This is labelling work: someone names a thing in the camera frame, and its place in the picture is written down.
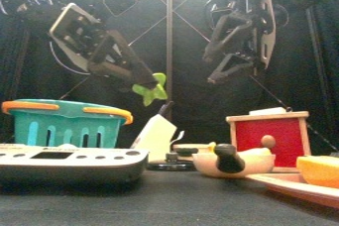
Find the green leaf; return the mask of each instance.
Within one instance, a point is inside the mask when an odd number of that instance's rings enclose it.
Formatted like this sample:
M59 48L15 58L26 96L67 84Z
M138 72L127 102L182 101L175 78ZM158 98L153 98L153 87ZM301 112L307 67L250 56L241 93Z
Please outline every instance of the green leaf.
M141 96L143 96L145 106L149 106L155 99L166 100L169 98L165 90L166 74L158 72L154 73L153 75L158 80L158 84L154 89L149 89L139 84L133 85L133 91Z

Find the robotic arm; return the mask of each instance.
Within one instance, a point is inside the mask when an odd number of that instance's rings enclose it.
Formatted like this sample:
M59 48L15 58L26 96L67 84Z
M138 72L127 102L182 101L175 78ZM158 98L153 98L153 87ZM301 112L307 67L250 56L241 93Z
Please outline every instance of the robotic arm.
M97 75L115 76L147 90L158 89L155 98L167 99L163 84L159 84L157 75L137 55L121 32L105 28L103 20L107 13L121 15L138 0L95 1L98 7L106 10L106 13L94 10L98 15L103 13L101 19L75 3L62 6L54 4L53 0L0 0L0 9L6 15L18 16L32 25L32 30L49 33L82 70Z
M275 26L289 22L289 15L322 0L225 0L215 1L211 17L218 18L205 61L221 62L209 77L213 83L257 74L269 67L275 44Z

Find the orange basket handle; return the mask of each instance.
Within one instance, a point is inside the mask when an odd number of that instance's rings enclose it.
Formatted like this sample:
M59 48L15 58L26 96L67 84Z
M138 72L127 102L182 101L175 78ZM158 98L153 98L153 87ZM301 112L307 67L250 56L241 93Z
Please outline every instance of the orange basket handle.
M3 112L11 114L10 110L12 109L36 109L36 110L53 110L58 111L61 106L58 104L49 103L34 103L24 101L7 101L3 102Z
M133 123L133 115L129 111L117 109L117 108L101 108L101 107L85 107L86 113L99 113L99 114L110 114L110 115L118 115L126 118L125 125L129 125Z

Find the wooden box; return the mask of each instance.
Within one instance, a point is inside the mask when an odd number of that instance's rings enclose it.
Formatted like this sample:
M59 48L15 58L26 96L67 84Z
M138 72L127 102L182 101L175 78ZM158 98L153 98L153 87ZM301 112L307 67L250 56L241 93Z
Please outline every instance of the wooden box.
M274 171L297 171L297 158L311 155L307 117L307 111L227 117L227 122L231 124L233 144L238 151L270 148L277 156Z

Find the black table surface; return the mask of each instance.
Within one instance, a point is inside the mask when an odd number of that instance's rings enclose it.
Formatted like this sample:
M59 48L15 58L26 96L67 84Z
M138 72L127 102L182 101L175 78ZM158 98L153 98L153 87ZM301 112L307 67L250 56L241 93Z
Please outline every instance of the black table surface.
M0 187L0 225L339 225L339 210L250 179L147 170L131 184Z

